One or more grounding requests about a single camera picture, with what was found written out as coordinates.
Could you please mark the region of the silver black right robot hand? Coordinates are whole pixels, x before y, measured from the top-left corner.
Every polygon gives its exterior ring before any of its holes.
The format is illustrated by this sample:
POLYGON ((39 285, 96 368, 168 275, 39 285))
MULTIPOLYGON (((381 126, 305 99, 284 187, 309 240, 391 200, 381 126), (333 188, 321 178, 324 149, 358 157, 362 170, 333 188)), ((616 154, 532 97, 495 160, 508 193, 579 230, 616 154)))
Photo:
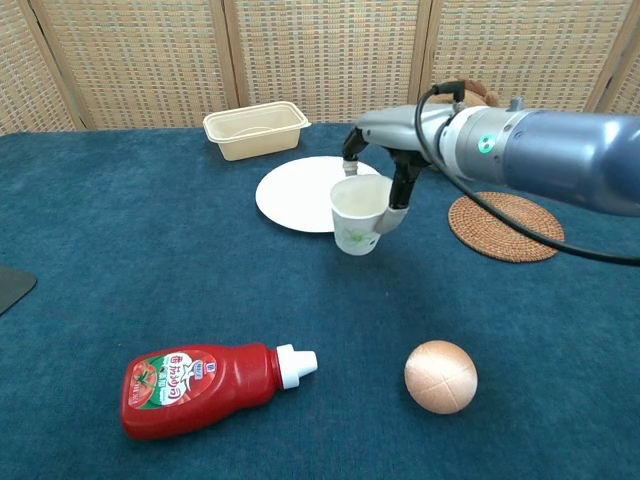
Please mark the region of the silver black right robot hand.
POLYGON ((345 175, 357 174, 358 155, 368 145, 386 149, 395 163, 387 207, 375 226, 378 234, 391 232, 404 220, 421 171, 439 158, 439 136, 452 115, 452 106, 428 103, 421 113, 414 105, 405 105, 372 111, 356 120, 342 147, 345 175))

